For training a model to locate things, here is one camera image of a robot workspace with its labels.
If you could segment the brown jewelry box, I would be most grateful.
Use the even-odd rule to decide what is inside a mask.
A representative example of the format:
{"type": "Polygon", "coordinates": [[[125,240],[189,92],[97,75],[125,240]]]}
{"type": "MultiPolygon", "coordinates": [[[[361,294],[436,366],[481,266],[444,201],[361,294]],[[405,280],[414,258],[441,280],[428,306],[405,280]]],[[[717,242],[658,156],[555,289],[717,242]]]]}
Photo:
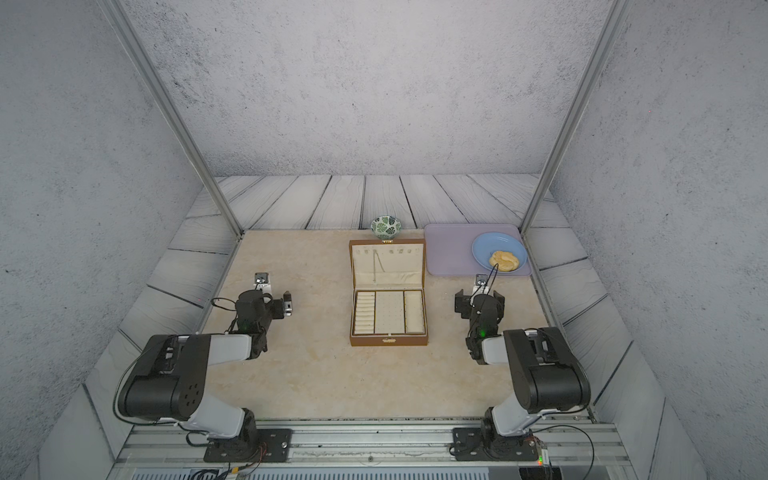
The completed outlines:
{"type": "Polygon", "coordinates": [[[349,242],[354,347],[425,346],[426,241],[423,238],[349,242]]]}

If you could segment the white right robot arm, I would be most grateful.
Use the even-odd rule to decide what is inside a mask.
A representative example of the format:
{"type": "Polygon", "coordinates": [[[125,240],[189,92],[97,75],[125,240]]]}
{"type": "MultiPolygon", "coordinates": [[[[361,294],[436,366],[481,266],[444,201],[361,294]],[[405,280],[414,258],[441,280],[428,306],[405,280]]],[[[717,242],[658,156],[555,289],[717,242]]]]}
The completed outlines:
{"type": "Polygon", "coordinates": [[[454,311],[469,321],[465,344],[480,365],[509,368],[513,393],[489,408],[481,424],[483,439],[524,438],[550,414],[580,412],[591,401],[586,373],[556,327],[500,329],[505,298],[497,292],[459,291],[454,311]]]}

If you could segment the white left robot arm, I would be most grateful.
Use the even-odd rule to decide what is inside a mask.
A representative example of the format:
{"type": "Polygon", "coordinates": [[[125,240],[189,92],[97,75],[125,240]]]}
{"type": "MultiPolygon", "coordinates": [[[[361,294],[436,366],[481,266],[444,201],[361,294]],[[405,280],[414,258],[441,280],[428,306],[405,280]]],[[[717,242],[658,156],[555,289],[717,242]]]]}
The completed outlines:
{"type": "Polygon", "coordinates": [[[265,353],[271,323],[292,314],[292,295],[247,290],[234,301],[234,314],[223,333],[150,337],[118,384],[115,416],[142,426],[176,423],[211,440],[246,435],[252,414],[205,391],[208,369],[265,353]]]}

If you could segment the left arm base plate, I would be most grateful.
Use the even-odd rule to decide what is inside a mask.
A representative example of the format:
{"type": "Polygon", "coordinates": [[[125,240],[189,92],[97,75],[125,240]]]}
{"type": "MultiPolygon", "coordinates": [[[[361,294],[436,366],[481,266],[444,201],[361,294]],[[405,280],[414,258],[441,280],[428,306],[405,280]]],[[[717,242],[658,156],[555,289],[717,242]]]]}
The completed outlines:
{"type": "Polygon", "coordinates": [[[293,430],[246,428],[231,439],[213,439],[208,442],[205,463],[285,463],[291,445],[293,430]]]}

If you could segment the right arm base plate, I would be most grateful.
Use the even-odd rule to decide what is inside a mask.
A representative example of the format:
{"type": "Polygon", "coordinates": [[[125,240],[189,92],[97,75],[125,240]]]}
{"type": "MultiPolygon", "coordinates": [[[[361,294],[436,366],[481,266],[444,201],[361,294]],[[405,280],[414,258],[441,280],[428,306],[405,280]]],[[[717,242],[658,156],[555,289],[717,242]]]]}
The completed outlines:
{"type": "Polygon", "coordinates": [[[529,437],[504,437],[480,427],[460,427],[452,430],[448,452],[458,461],[517,461],[538,462],[540,453],[535,440],[529,437]]]}

